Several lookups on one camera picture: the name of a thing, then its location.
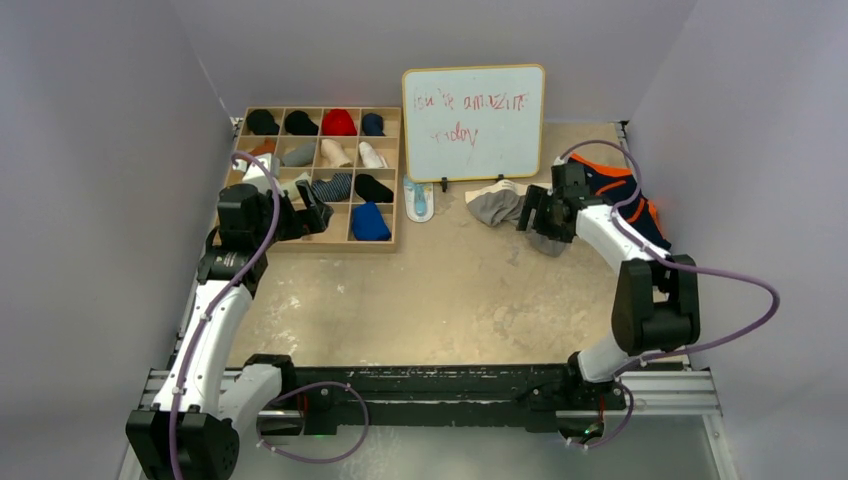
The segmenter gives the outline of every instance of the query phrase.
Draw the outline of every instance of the gray wall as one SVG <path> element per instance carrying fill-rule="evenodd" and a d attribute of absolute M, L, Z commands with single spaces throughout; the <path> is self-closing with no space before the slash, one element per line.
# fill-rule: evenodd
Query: gray wall
<path fill-rule="evenodd" d="M 675 249 L 772 280 L 778 316 L 698 360 L 746 479 L 848 470 L 848 4 L 701 0 L 631 123 Z M 767 295 L 702 280 L 703 339 Z"/>
<path fill-rule="evenodd" d="M 167 0 L 0 3 L 0 471 L 117 475 L 229 121 Z"/>
<path fill-rule="evenodd" d="M 410 68 L 540 63 L 549 119 L 636 110 L 695 0 L 173 0 L 232 115 L 400 105 Z"/>

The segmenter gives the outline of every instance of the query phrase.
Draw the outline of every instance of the wooden organizer box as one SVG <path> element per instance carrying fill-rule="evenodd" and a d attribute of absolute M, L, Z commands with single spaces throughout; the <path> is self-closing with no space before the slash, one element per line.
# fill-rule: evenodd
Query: wooden organizer box
<path fill-rule="evenodd" d="M 283 120 L 286 116 L 295 111 L 302 110 L 309 115 L 309 118 L 321 127 L 321 120 L 324 115 L 333 108 L 341 108 L 347 110 L 353 118 L 353 123 L 356 125 L 356 136 L 325 136 L 324 132 L 318 132 L 316 136 L 301 136 L 290 135 L 285 131 Z M 353 237 L 351 231 L 351 211 L 353 208 L 362 205 L 365 201 L 359 197 L 351 187 L 350 195 L 346 201 L 342 202 L 327 202 L 333 208 L 333 216 L 330 218 L 330 225 L 323 233 L 309 235 L 298 240 L 289 240 L 286 242 L 277 242 L 271 246 L 269 252 L 394 252 L 397 248 L 396 232 L 397 232 L 397 214 L 398 201 L 402 202 L 403 191 L 399 191 L 398 186 L 398 162 L 400 158 L 400 134 L 401 134 L 401 109 L 397 107 L 251 107 L 245 112 L 245 118 L 253 110 L 265 109 L 274 115 L 274 119 L 280 125 L 279 135 L 254 135 L 249 131 L 246 124 L 242 124 L 242 129 L 239 132 L 236 140 L 235 149 L 250 152 L 254 148 L 265 143 L 266 139 L 273 139 L 276 142 L 276 151 L 274 156 L 282 159 L 283 156 L 295 148 L 309 142 L 318 142 L 318 148 L 315 149 L 315 157 L 312 159 L 312 164 L 304 167 L 285 167 L 280 166 L 280 174 L 278 179 L 280 182 L 286 182 L 297 178 L 304 172 L 309 173 L 312 181 L 315 180 L 330 180 L 335 173 L 350 173 L 353 175 L 353 184 L 356 183 L 356 178 L 360 174 L 368 174 L 374 177 L 383 185 L 389 187 L 394 192 L 394 202 L 378 203 L 377 207 L 383 214 L 383 219 L 386 225 L 392 232 L 392 238 L 385 242 L 363 242 L 358 241 Z M 370 137 L 362 134 L 362 117 L 368 113 L 376 113 L 383 117 L 383 133 L 385 137 Z M 348 157 L 353 161 L 352 167 L 331 168 L 327 160 L 321 155 L 321 140 L 331 138 L 339 142 Z M 383 155 L 389 168 L 365 168 L 362 164 L 362 159 L 359 155 L 359 142 L 368 142 L 379 154 Z M 242 173 L 238 171 L 230 171 L 227 179 L 227 185 L 238 183 L 241 180 Z M 303 201 L 298 199 L 293 202 L 295 209 L 304 208 Z"/>

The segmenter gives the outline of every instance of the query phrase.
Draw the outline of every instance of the flip flop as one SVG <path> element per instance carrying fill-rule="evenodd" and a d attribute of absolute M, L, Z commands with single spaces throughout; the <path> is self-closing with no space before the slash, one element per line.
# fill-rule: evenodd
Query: flip flop
<path fill-rule="evenodd" d="M 423 223 L 433 218 L 433 184 L 413 183 L 403 176 L 403 198 L 406 216 L 413 222 Z"/>

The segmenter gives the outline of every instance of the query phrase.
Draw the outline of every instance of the floor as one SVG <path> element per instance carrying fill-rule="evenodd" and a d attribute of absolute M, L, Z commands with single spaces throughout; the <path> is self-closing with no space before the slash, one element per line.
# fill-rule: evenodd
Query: floor
<path fill-rule="evenodd" d="M 542 168 L 588 139 L 617 141 L 613 124 L 545 125 Z M 623 166 L 605 146 L 587 159 Z M 269 256 L 256 301 L 229 357 L 291 354 L 296 365 L 563 362 L 609 330 L 615 276 L 576 240 L 559 258 L 536 252 L 510 225 L 489 228 L 464 192 L 492 182 L 436 188 L 427 223 L 398 220 L 395 254 Z"/>

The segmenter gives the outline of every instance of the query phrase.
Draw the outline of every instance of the whiteboard stand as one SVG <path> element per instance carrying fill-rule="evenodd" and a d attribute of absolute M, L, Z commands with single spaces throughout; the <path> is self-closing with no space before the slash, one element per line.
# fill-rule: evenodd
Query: whiteboard stand
<path fill-rule="evenodd" d="M 406 161 L 414 182 L 531 177 L 539 171 L 540 65 L 414 69 L 403 76 Z"/>

